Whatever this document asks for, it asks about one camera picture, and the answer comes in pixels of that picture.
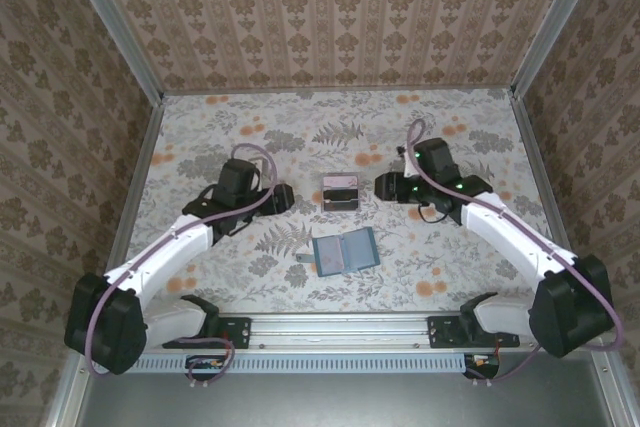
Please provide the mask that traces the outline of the blue leather card holder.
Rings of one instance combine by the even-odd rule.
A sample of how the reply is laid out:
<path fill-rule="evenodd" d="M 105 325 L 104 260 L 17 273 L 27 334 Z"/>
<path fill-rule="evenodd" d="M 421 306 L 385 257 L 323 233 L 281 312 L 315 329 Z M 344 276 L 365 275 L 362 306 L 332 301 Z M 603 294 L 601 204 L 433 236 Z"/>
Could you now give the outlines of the blue leather card holder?
<path fill-rule="evenodd" d="M 298 263 L 314 264 L 319 277 L 334 276 L 323 275 L 320 265 L 319 247 L 329 239 L 335 239 L 340 242 L 343 257 L 344 269 L 341 273 L 335 275 L 350 274 L 380 264 L 380 255 L 375 242 L 374 231 L 371 227 L 363 227 L 337 235 L 313 238 L 313 252 L 311 254 L 296 253 L 296 261 Z"/>

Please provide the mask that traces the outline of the pale pink card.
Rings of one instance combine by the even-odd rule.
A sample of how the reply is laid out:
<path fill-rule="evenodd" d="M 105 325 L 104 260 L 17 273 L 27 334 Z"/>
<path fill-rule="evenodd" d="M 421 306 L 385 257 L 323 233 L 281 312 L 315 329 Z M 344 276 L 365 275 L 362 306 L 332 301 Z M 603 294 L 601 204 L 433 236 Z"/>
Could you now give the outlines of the pale pink card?
<path fill-rule="evenodd" d="M 319 247 L 320 265 L 323 275 L 339 274 L 344 269 L 340 242 L 329 239 Z"/>

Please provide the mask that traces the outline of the black controller board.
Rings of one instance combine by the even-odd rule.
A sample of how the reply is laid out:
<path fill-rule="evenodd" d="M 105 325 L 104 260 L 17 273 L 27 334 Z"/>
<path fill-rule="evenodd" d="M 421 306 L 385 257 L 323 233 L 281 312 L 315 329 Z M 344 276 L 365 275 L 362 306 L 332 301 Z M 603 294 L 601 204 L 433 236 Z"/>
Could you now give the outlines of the black controller board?
<path fill-rule="evenodd" d="M 471 380 L 494 379 L 500 369 L 500 357 L 497 354 L 465 354 L 463 375 Z"/>
<path fill-rule="evenodd" d="M 185 360 L 186 377 L 193 384 L 213 382 L 227 364 L 226 355 L 189 356 Z"/>

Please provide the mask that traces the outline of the grey metal panel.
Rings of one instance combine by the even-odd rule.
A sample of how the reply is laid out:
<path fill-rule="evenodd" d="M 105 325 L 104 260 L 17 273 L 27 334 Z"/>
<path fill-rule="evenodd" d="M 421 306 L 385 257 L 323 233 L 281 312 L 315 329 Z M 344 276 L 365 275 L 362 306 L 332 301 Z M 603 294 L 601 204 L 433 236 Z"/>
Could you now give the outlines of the grey metal panel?
<path fill-rule="evenodd" d="M 179 375 L 90 384 L 77 427 L 613 427 L 591 372 L 534 367 L 502 384 L 461 375 Z"/>

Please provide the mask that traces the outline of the aluminium table side rail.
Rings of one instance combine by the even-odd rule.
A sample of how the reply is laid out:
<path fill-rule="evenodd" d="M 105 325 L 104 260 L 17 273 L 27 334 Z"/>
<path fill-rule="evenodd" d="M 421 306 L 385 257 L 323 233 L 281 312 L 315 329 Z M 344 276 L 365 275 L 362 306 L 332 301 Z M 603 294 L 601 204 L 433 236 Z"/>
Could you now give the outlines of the aluminium table side rail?
<path fill-rule="evenodd" d="M 543 237 L 573 251 L 524 102 L 510 90 L 507 94 L 519 133 L 517 150 L 526 155 L 527 167 L 522 172 L 523 186 L 519 190 L 513 186 L 512 197 L 505 203 Z"/>
<path fill-rule="evenodd" d="M 165 107 L 159 104 L 151 111 L 139 156 L 135 165 L 126 201 L 111 248 L 106 269 L 108 271 L 120 267 L 126 262 L 132 233 L 144 192 L 144 185 L 151 165 L 154 149 L 160 134 Z"/>

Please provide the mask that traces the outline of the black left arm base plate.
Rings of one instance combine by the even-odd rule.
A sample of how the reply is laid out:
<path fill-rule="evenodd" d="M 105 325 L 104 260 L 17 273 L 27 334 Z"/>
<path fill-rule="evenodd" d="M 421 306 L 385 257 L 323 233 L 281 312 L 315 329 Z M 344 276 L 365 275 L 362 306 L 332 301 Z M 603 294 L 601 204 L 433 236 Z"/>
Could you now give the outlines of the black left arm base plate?
<path fill-rule="evenodd" d="M 251 319 L 248 317 L 216 317 L 206 319 L 200 331 L 191 337 L 178 338 L 162 345 L 164 349 L 215 349 L 226 348 L 222 339 L 236 349 L 247 349 L 251 335 Z"/>

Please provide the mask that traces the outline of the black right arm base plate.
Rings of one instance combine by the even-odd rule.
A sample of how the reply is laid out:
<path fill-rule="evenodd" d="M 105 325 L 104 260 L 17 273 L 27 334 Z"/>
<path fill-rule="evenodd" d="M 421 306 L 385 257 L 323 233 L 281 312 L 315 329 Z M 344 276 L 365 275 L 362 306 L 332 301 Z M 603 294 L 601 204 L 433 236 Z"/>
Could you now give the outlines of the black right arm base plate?
<path fill-rule="evenodd" d="M 443 348 L 519 347 L 517 335 L 489 333 L 476 320 L 462 314 L 427 318 L 430 346 Z"/>

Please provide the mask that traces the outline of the aluminium mounting rail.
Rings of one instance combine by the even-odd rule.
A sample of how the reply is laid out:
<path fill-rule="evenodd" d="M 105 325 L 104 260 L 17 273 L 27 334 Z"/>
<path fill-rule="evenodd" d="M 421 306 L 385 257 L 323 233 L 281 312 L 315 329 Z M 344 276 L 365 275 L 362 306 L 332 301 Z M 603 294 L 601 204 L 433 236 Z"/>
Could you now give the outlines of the aluminium mounting rail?
<path fill-rule="evenodd" d="M 424 344 L 432 348 L 427 324 L 430 316 L 424 313 L 231 316 L 221 315 L 215 310 L 208 312 L 193 303 L 180 301 L 168 310 L 158 310 L 145 318 L 137 313 L 127 313 L 116 315 L 112 321 L 99 321 L 92 337 L 92 358 L 110 354 L 120 358 L 128 353 L 137 358 L 146 350 L 163 348 L 166 342 L 196 335 L 206 319 L 216 317 L 251 319 L 247 349 L 366 343 L 402 348 Z M 520 341 L 532 338 L 530 332 L 517 333 L 513 327 L 486 332 L 517 335 Z"/>

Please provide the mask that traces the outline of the aluminium frame post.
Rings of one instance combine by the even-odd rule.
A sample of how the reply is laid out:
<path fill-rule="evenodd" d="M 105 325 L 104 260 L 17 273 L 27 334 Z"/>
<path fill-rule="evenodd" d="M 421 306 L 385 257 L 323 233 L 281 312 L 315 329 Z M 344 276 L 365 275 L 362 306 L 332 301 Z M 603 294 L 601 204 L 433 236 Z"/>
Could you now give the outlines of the aluminium frame post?
<path fill-rule="evenodd" d="M 516 99 L 522 99 L 558 40 L 579 0 L 553 0 L 511 83 Z"/>
<path fill-rule="evenodd" d="M 117 5 L 116 0 L 90 0 L 90 2 L 151 106 L 159 107 L 164 89 L 144 54 L 142 43 L 135 38 L 122 9 Z"/>

